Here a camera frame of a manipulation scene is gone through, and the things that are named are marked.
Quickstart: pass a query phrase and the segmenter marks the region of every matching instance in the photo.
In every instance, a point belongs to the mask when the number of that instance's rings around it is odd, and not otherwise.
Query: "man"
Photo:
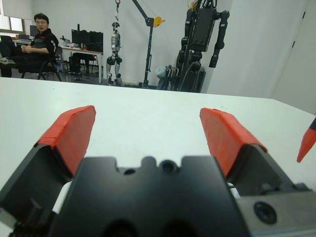
[[[0,68],[2,77],[11,77],[11,68],[38,68],[49,57],[54,57],[58,39],[49,28],[49,18],[43,13],[34,16],[39,34],[31,45],[15,47],[12,44],[0,42]]]

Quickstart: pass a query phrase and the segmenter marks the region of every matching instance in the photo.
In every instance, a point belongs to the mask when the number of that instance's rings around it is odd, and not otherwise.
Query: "robot leg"
[[[120,57],[118,57],[117,61],[115,63],[114,69],[115,69],[115,76],[116,76],[117,84],[120,86],[123,86],[121,74],[119,73],[119,67],[120,67],[121,62],[122,62],[122,59]]]
[[[112,57],[108,57],[107,59],[107,80],[109,85],[113,84],[112,82],[112,74],[111,74],[111,66],[115,64],[115,60]]]

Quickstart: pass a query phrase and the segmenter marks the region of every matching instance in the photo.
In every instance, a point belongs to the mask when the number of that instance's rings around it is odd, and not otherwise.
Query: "white table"
[[[99,83],[102,83],[102,52],[96,52],[96,51],[90,51],[90,50],[84,50],[80,48],[70,48],[68,46],[62,46],[61,47],[63,50],[69,51],[71,54],[72,53],[84,53],[84,54],[90,54],[90,55],[95,55],[98,59],[98,66],[99,66]]]
[[[18,39],[17,39],[17,40],[14,40],[13,42],[14,42],[14,45],[15,45],[15,46],[18,46],[18,44],[27,44],[27,45],[30,45],[32,41],[24,41],[24,40],[18,40]]]
[[[217,108],[235,115],[293,182],[316,190],[316,147],[301,164],[296,162],[315,116],[281,102],[14,78],[0,78],[0,189],[62,112],[86,105],[94,105],[97,112],[86,156],[114,156],[119,166],[136,167],[145,156],[180,165],[185,155],[208,155],[199,111]],[[0,236],[9,231],[0,224]]]

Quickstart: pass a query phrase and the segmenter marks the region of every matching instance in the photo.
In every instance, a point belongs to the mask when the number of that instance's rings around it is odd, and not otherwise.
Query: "metal pole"
[[[145,79],[144,79],[144,88],[148,88],[148,72],[150,72],[150,66],[152,62],[152,55],[151,55],[151,49],[152,49],[152,37],[153,37],[153,26],[150,27],[150,33],[149,33],[149,41],[148,41],[148,50],[147,50],[147,59],[146,59],[146,70],[145,70]]]

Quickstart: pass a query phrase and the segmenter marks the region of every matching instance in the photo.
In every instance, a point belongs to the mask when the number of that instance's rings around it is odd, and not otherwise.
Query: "gray floor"
[[[105,79],[102,79],[102,83],[99,83],[99,75],[98,75],[98,68],[94,67],[93,71],[91,73],[90,69],[90,74],[86,74],[85,72],[82,72],[82,78],[75,77],[72,75],[67,75],[63,72],[59,72],[59,76],[62,81],[67,81],[67,82],[74,82],[74,83],[84,83],[84,84],[97,84],[97,85],[107,85],[107,81]],[[21,78],[22,74],[18,72],[17,69],[12,69],[12,77],[13,78]],[[26,79],[37,79],[38,75],[35,73],[25,73],[24,78]],[[53,81],[58,81],[58,78],[55,74],[50,73],[48,76],[45,76],[47,80],[53,80]]]

